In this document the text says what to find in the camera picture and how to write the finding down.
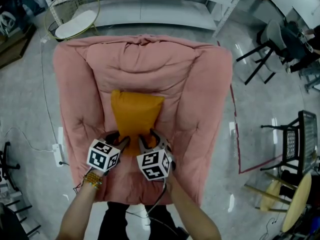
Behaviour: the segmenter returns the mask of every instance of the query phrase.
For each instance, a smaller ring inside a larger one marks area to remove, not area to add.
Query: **black chair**
[[[262,50],[265,47],[270,48],[267,54],[265,54]],[[276,73],[283,71],[282,65],[285,63],[285,61],[281,62],[278,56],[272,56],[273,61],[271,63],[268,64],[266,62],[273,52],[275,52],[279,56],[284,56],[286,48],[287,47],[281,37],[281,29],[278,22],[276,22],[275,20],[270,20],[261,34],[261,45],[236,59],[236,61],[239,62],[244,58],[254,54],[255,52],[259,52],[261,57],[263,57],[262,59],[258,59],[255,61],[256,63],[260,64],[256,67],[254,72],[249,76],[244,84],[247,85],[263,65],[266,65],[267,69],[272,72],[271,75],[264,81],[265,84],[269,82],[269,80]]]
[[[282,131],[283,149],[280,163],[261,168],[260,171],[287,166],[297,170],[297,174],[303,176],[317,165],[318,127],[314,113],[302,110],[298,112],[298,118],[287,125],[261,125],[261,128]],[[293,160],[298,160],[298,166],[288,163]]]
[[[12,211],[8,208],[9,206],[12,206],[13,204],[16,204],[18,202],[19,200],[7,205],[0,203],[0,239],[29,240],[29,237],[41,227],[41,225],[38,225],[31,231],[27,233],[25,232],[21,223],[27,218],[25,217],[22,220],[19,220],[17,214],[30,209],[32,205],[19,209],[17,211]]]
[[[10,142],[6,142],[4,144],[4,149],[3,152],[0,151],[0,168],[2,169],[2,175],[0,174],[0,182],[2,180],[2,177],[5,180],[8,180],[9,183],[11,184],[12,188],[15,191],[19,191],[19,189],[14,185],[10,174],[9,174],[9,169],[12,170],[19,170],[20,169],[20,165],[17,163],[15,166],[10,166],[7,164],[7,153],[8,153],[8,146],[10,146]]]

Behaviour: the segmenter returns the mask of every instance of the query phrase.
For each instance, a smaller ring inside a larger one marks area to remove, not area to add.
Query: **pink comforter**
[[[200,204],[232,78],[224,48],[169,36],[97,36],[60,43],[54,52],[61,121],[74,183],[88,170],[93,139],[116,130],[114,89],[165,97],[155,128],[170,141],[175,175]],[[97,201],[154,204],[162,184],[147,181],[135,157],[103,180]],[[167,194],[161,204],[170,204]]]

